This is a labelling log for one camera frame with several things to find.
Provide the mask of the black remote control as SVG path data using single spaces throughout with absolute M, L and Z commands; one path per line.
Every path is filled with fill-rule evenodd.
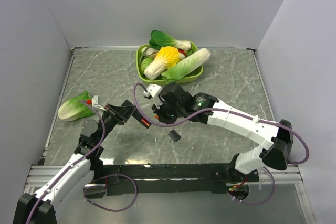
M 137 108 L 135 108 L 132 116 L 140 123 L 142 124 L 146 129 L 149 129 L 151 126 L 151 123 L 144 118 L 144 116 L 138 111 Z

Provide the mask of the black battery cover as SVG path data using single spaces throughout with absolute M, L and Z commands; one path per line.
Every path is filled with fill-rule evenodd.
M 171 130 L 168 133 L 168 136 L 174 141 L 178 142 L 181 139 L 181 136 L 178 134 L 176 130 Z

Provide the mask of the red yellow battery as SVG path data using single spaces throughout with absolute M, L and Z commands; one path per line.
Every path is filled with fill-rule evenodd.
M 141 119 L 141 123 L 146 127 L 146 128 L 149 128 L 151 126 L 151 124 L 146 121 L 145 119 Z

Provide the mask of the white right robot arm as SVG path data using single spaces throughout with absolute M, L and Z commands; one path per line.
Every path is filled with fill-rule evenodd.
M 261 167 L 286 170 L 293 144 L 288 121 L 262 120 L 240 111 L 207 93 L 191 95 L 179 84 L 164 87 L 151 84 L 144 95 L 153 99 L 153 113 L 159 122 L 174 124 L 179 118 L 218 126 L 239 134 L 257 144 L 253 150 L 235 155 L 229 175 L 235 181 Z

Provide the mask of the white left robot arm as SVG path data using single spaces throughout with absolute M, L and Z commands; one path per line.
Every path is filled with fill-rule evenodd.
M 107 104 L 98 120 L 88 119 L 82 125 L 77 147 L 66 165 L 34 194 L 24 193 L 18 200 L 14 223 L 56 223 L 56 209 L 76 189 L 90 182 L 107 182 L 104 176 L 101 146 L 108 134 L 123 125 L 135 112 L 128 100 L 121 106 Z

